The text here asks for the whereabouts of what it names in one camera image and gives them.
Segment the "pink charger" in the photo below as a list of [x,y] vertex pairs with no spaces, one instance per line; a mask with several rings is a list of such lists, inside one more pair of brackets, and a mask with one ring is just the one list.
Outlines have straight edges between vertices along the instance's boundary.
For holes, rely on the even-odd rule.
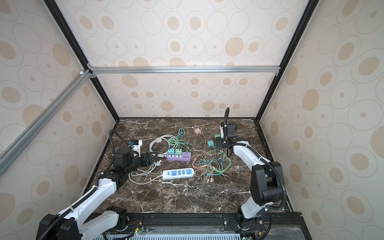
[[199,128],[195,128],[194,132],[195,132],[196,135],[199,135],[202,131]]

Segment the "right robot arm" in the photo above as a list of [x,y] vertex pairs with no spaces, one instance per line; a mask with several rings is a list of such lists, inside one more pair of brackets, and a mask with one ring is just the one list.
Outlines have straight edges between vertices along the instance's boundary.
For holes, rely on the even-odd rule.
[[224,120],[221,136],[216,138],[218,149],[240,158],[251,171],[251,197],[241,206],[245,219],[260,217],[268,210],[282,210],[287,203],[287,188],[280,163],[271,162],[237,134],[237,125]]

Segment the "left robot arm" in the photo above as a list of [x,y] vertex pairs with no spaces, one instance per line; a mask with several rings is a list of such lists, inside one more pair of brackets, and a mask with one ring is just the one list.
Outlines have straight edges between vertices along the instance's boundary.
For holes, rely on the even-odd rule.
[[128,225],[127,212],[112,208],[93,220],[88,217],[101,203],[113,195],[141,167],[149,167],[158,159],[157,152],[140,154],[132,147],[113,151],[111,165],[98,184],[56,215],[48,214],[40,221],[38,240],[92,240],[114,227]]

